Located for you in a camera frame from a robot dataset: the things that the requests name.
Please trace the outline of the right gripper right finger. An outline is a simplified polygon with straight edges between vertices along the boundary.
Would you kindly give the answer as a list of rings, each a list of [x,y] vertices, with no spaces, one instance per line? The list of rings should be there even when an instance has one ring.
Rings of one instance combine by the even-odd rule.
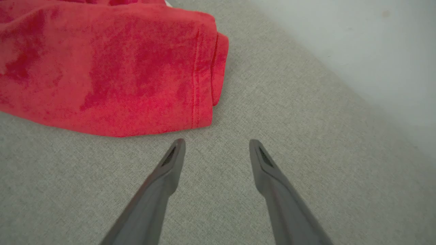
[[[278,245],[331,245],[318,220],[259,140],[249,142],[255,186],[266,200]]]

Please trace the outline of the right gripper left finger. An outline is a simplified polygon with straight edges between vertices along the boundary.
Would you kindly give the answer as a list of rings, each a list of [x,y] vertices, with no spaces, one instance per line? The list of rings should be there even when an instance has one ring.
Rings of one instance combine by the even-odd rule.
[[[186,152],[175,140],[107,232],[102,245],[157,245],[170,196],[176,191]]]

